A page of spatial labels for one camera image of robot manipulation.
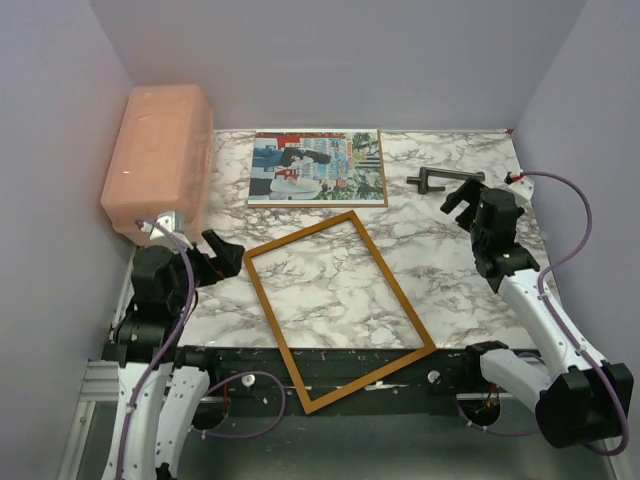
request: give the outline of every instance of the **plastic bin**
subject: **plastic bin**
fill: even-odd
[[[211,188],[213,112],[197,85],[137,87],[122,121],[102,193],[113,228],[149,243],[136,217],[178,210],[200,242]]]

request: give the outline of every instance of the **empty picture frame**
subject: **empty picture frame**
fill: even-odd
[[[398,360],[395,360],[389,364],[386,364],[383,367],[377,370],[374,370],[373,372],[368,373],[348,383],[347,385],[344,385],[342,388],[339,388],[330,393],[327,393],[326,395],[323,395],[322,397],[317,398],[315,400],[311,400],[311,397],[309,396],[309,393],[305,388],[300,372],[298,371],[298,367],[296,366],[296,363],[293,360],[293,356],[291,355],[291,351],[289,350],[289,347],[284,338],[284,335],[282,334],[282,330],[280,329],[280,326],[278,325],[278,321],[275,317],[275,314],[273,313],[273,309],[271,308],[269,299],[267,298],[264,288],[260,283],[260,278],[253,265],[253,258],[259,255],[262,255],[264,253],[270,252],[272,250],[276,250],[277,248],[280,248],[284,245],[288,245],[302,238],[318,233],[322,230],[326,230],[330,227],[333,227],[335,225],[338,225],[343,222],[348,222],[348,221],[351,221],[353,225],[356,227],[356,230],[360,234],[362,241],[367,246],[369,253],[371,253],[371,256],[373,257],[376,264],[380,268],[380,271],[382,271],[382,274],[384,275],[385,279],[387,280],[387,283],[391,287],[391,290],[393,290],[393,293],[396,295],[396,298],[402,305],[402,308],[404,309],[405,313],[409,317],[409,320],[411,320],[411,323],[413,324],[414,328],[418,332],[418,335],[422,339],[424,343],[424,347],[411,351],[404,357],[401,357]],[[398,285],[398,282],[396,281],[396,279],[393,277],[391,270],[389,270],[389,267],[387,266],[384,259],[382,258],[382,255],[380,255],[380,252],[378,251],[375,244],[373,243],[373,240],[371,240],[371,237],[369,236],[364,226],[360,222],[360,219],[358,218],[358,216],[353,210],[343,213],[342,215],[338,215],[336,217],[330,218],[329,220],[325,220],[324,222],[320,222],[317,225],[313,225],[309,228],[302,229],[298,232],[292,233],[291,235],[287,235],[278,240],[274,240],[273,242],[254,248],[253,250],[249,250],[244,255],[244,263],[247,268],[247,272],[249,273],[249,277],[251,278],[251,282],[253,283],[256,293],[258,294],[258,299],[260,300],[260,304],[262,305],[262,308],[264,309],[264,313],[267,317],[267,320],[269,321],[269,326],[271,327],[271,330],[273,331],[273,335],[276,338],[278,348],[280,349],[280,353],[282,354],[284,363],[287,367],[287,370],[289,371],[289,375],[291,376],[293,385],[296,388],[296,392],[298,393],[298,397],[300,398],[302,407],[304,408],[304,411],[307,414],[313,413],[335,402],[336,400],[344,398],[347,395],[350,395],[353,392],[366,387],[367,385],[377,382],[378,380],[386,377],[387,375],[393,372],[396,372],[401,368],[404,368],[407,365],[410,365],[411,363],[417,360],[420,360],[421,358],[426,357],[427,355],[429,355],[430,353],[433,353],[436,350],[436,346],[433,343],[431,336],[427,333],[427,330],[424,328],[424,325],[420,321],[420,318],[418,317],[416,312],[413,310],[413,307],[409,303],[409,300],[407,299],[406,295],[400,288],[400,285]]]

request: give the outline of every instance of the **colorful picture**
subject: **colorful picture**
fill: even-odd
[[[250,207],[386,206],[376,130],[258,131]]]

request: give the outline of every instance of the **gray wall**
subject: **gray wall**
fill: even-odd
[[[130,253],[99,206],[131,82],[85,0],[0,14],[0,465],[59,467]]]
[[[640,3],[590,0],[515,131],[523,167],[564,174],[593,206],[585,251],[562,267],[562,300],[576,323],[612,361],[640,378]],[[558,259],[583,233],[579,200],[539,181],[536,211]],[[631,409],[640,472],[640,393]]]
[[[514,127],[585,0],[92,0],[135,84],[218,128]]]

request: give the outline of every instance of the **marble tabletop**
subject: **marble tabletop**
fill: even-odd
[[[348,209],[247,208],[253,131],[220,131],[215,139],[209,227],[247,249]],[[533,342],[507,305],[475,270],[469,235],[440,212],[447,192],[419,195],[405,178],[424,165],[483,171],[497,185],[519,169],[506,133],[387,132],[382,152],[388,208],[356,213],[413,308],[440,348],[501,340]],[[451,191],[453,180],[433,184]],[[548,264],[532,210],[518,239]],[[200,247],[210,254],[208,246]],[[290,347],[417,348],[421,341],[350,224],[341,224],[255,259],[256,269]],[[275,347],[246,271],[200,291],[181,345]]]

